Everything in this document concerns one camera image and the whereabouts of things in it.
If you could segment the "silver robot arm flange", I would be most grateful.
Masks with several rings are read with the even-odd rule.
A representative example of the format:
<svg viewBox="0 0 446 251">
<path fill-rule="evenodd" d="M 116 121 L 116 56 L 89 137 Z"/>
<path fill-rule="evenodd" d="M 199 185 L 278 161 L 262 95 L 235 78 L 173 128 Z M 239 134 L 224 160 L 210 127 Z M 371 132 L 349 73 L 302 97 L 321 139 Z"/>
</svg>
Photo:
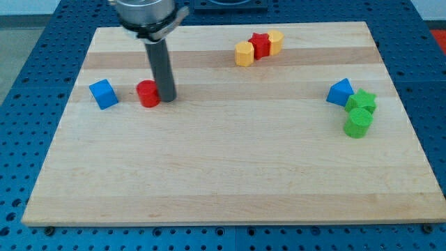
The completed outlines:
<svg viewBox="0 0 446 251">
<path fill-rule="evenodd" d="M 121 26 L 148 44 L 164 40 L 190 14 L 174 0 L 115 0 L 114 7 Z"/>
</svg>

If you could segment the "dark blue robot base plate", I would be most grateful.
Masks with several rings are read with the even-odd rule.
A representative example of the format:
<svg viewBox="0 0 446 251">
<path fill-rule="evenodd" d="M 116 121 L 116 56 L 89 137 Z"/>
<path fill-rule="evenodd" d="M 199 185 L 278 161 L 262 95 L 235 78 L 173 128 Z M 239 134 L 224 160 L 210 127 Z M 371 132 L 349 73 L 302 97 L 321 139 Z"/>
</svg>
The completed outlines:
<svg viewBox="0 0 446 251">
<path fill-rule="evenodd" d="M 267 11 L 268 0 L 194 0 L 193 9 L 198 13 L 234 13 L 237 11 Z"/>
</svg>

